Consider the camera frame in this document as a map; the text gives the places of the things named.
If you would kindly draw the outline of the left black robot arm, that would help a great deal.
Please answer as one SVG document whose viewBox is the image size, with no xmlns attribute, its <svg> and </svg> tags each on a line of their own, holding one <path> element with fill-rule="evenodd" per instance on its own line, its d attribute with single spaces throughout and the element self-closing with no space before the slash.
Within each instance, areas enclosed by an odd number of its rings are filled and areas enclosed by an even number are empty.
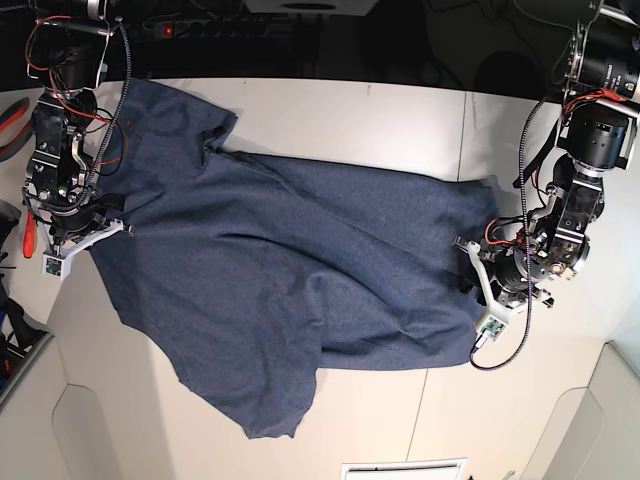
<svg viewBox="0 0 640 480">
<path fill-rule="evenodd" d="M 477 274 L 481 321 L 505 323 L 534 299 L 552 306 L 538 283 L 573 278 L 589 254 L 587 227 L 604 209 L 603 175 L 628 167 L 639 130 L 639 4 L 618 1 L 522 1 L 531 18 L 572 34 L 554 66 L 562 110 L 514 187 L 536 185 L 552 149 L 562 150 L 542 207 L 527 213 L 511 241 L 497 240 L 491 222 L 480 242 L 455 241 Z"/>
</svg>

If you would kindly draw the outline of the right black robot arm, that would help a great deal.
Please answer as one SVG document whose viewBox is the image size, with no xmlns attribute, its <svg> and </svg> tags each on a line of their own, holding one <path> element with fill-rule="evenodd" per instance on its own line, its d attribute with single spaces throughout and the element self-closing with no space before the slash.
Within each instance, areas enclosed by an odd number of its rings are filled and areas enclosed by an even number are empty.
<svg viewBox="0 0 640 480">
<path fill-rule="evenodd" d="M 97 175 L 119 114 L 95 96 L 112 37 L 126 33 L 115 1 L 32 1 L 36 22 L 24 48 L 29 78 L 44 91 L 32 113 L 35 149 L 23 202 L 43 228 L 45 253 L 62 262 L 124 230 L 109 211 L 120 194 L 101 194 Z"/>
</svg>

